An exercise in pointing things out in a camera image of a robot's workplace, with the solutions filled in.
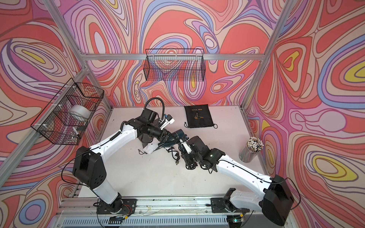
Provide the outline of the white hair dryer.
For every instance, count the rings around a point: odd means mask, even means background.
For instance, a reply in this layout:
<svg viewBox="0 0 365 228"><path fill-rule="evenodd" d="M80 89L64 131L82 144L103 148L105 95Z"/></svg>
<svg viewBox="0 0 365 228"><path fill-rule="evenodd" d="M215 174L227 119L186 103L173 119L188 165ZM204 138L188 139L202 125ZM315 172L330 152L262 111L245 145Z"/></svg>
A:
<svg viewBox="0 0 365 228"><path fill-rule="evenodd" d="M157 139L154 139L152 142L148 143L143 150L138 149L138 153L140 155L151 154L159 148L158 144L159 141Z"/></svg>

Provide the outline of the dark teal hair dryer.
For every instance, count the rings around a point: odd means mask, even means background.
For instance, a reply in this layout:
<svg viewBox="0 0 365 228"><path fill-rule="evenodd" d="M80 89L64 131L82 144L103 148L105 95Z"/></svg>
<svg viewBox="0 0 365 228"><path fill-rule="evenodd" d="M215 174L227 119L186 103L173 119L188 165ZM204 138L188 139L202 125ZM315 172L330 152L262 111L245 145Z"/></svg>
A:
<svg viewBox="0 0 365 228"><path fill-rule="evenodd" d="M176 165L179 164L180 159L187 153L184 147L184 143L187 140L188 136L180 129L172 133L171 139L169 139L164 146L167 152L171 154Z"/></svg>

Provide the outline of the black hair dryer pouch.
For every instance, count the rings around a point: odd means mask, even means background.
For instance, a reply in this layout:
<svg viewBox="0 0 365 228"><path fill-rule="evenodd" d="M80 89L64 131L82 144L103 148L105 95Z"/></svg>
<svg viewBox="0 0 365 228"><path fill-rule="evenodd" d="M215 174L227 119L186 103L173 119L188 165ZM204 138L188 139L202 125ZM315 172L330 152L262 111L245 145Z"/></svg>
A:
<svg viewBox="0 0 365 228"><path fill-rule="evenodd" d="M207 104L185 106L187 122L184 123L185 128L218 128L218 125L213 122L209 106Z"/></svg>

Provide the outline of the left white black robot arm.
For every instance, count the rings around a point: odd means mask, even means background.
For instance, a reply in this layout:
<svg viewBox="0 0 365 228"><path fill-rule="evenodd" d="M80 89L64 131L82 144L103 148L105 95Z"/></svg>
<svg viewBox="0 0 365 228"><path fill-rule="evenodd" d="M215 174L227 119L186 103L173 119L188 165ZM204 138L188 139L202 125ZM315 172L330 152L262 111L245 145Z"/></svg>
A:
<svg viewBox="0 0 365 228"><path fill-rule="evenodd" d="M124 121L120 129L110 137L89 148L82 146L77 150L73 175L91 189L112 214L122 211L123 200L106 178L105 163L123 146L142 135L152 138L143 149L146 154L157 150L159 143L167 142L170 133L165 127L175 120L171 115L163 115L162 120L154 123L156 116L156 112L144 108L139 117Z"/></svg>

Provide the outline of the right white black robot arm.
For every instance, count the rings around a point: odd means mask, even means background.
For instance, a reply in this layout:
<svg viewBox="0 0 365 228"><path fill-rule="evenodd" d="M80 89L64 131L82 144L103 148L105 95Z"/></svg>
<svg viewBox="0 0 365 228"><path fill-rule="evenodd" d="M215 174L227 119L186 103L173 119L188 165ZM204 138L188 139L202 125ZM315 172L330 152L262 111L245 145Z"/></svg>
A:
<svg viewBox="0 0 365 228"><path fill-rule="evenodd" d="M272 223L284 226L294 203L294 197L286 179L258 173L232 159L225 152L210 149L200 137L178 141L182 158L187 167L200 166L227 175L251 190L250 194L230 188L223 197L227 211L250 209L260 211Z"/></svg>

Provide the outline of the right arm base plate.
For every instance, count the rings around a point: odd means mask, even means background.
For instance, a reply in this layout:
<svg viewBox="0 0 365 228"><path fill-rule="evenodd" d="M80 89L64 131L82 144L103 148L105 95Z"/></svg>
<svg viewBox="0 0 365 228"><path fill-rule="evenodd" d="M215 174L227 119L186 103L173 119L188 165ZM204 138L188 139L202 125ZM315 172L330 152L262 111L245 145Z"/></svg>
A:
<svg viewBox="0 0 365 228"><path fill-rule="evenodd" d="M212 213L243 213L250 212L246 208L237 208L229 200L224 198L210 198L210 203L206 204L207 207L211 207Z"/></svg>

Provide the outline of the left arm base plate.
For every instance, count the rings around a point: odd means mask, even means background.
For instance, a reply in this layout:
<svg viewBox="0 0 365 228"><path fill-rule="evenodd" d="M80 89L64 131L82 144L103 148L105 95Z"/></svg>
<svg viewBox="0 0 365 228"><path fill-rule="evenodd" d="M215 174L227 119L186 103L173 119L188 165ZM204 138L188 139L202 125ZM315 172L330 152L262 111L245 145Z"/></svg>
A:
<svg viewBox="0 0 365 228"><path fill-rule="evenodd" d="M136 210L137 199L116 199L112 204L106 204L102 200L95 202L97 214L101 215L132 215Z"/></svg>

